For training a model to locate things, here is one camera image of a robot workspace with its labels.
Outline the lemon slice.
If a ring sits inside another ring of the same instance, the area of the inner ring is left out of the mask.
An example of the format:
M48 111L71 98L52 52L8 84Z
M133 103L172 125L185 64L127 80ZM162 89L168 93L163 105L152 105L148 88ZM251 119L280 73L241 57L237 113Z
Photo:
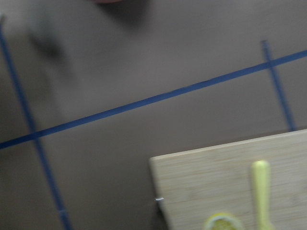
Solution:
M204 223L203 230L244 230L242 222L230 213L211 215Z

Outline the yellow plastic knife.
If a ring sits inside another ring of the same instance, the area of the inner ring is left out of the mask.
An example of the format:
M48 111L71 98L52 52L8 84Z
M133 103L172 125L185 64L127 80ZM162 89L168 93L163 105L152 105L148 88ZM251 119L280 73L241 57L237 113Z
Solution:
M255 161L251 166L254 206L258 230L275 230L270 217L271 168L268 161Z

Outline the wooden cutting board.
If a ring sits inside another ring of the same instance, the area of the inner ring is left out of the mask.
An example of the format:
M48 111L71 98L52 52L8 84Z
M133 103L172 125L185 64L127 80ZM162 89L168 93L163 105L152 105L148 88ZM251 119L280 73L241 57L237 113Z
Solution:
M271 166L270 217L278 230L307 227L307 132L288 132L149 160L156 195L171 230L201 230L218 213L257 227L251 166Z

